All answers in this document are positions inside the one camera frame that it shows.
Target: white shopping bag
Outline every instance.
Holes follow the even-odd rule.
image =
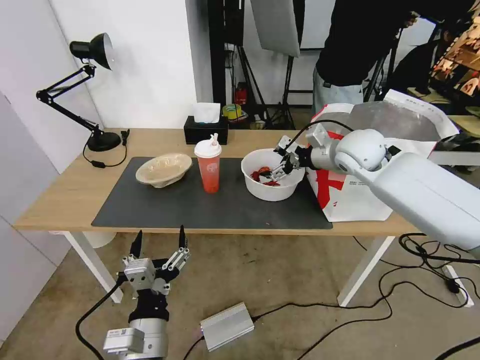
[[[427,158],[441,139],[459,133],[450,119],[424,101],[390,90],[383,101],[360,105],[345,103],[325,106],[312,121],[328,119],[349,125],[354,130],[375,129],[385,136],[387,147]],[[324,124],[333,139],[346,131],[335,124]],[[381,202],[368,186],[352,175],[307,168],[307,179],[318,204],[330,222],[384,221],[392,209]]]

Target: beige bowl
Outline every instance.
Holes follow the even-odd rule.
[[[182,153],[168,153],[155,157],[136,171],[135,177],[139,183],[152,185],[154,188],[164,188],[183,178],[192,166],[192,158]]]

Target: black desk lamp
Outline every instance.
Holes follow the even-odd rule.
[[[54,108],[58,112],[61,112],[63,115],[90,130],[91,136],[86,143],[90,150],[94,152],[111,150],[120,145],[122,142],[120,140],[120,136],[114,132],[104,132],[100,130],[97,123],[75,115],[73,112],[57,104],[55,102],[55,98],[95,76],[95,69],[97,67],[91,64],[90,60],[95,60],[102,67],[111,70],[114,62],[112,42],[110,41],[108,34],[104,32],[95,36],[90,42],[72,41],[70,43],[70,52],[73,56],[79,58],[81,62],[86,65],[59,82],[54,83],[52,86],[49,86],[44,90],[37,91],[36,97],[42,103],[47,104],[51,108]],[[74,78],[82,73],[85,73],[87,77],[83,77],[81,80],[72,85],[60,86],[71,78]]]

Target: red drink cup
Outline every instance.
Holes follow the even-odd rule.
[[[222,147],[217,141],[217,136],[218,134],[215,133],[210,139],[200,141],[194,150],[198,158],[203,189],[209,194],[216,193],[220,185],[220,153]]]

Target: cup lid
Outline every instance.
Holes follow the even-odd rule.
[[[195,145],[193,153],[199,158],[215,158],[222,152],[222,146],[217,141],[219,134],[210,135],[210,139],[202,140]]]

